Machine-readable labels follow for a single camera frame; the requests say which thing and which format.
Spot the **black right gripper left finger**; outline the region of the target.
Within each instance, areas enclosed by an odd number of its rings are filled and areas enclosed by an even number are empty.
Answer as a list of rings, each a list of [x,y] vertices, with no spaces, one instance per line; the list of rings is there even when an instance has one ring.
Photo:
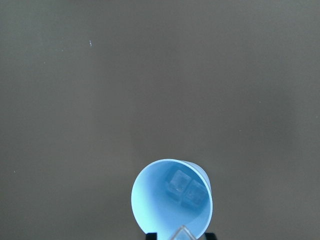
[[[156,232],[149,232],[146,234],[146,240],[157,240],[158,234]]]

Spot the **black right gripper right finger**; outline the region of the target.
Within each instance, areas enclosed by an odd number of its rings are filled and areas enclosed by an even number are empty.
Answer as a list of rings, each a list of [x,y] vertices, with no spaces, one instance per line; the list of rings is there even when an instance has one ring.
[[[204,240],[215,240],[215,234],[213,232],[205,232]]]

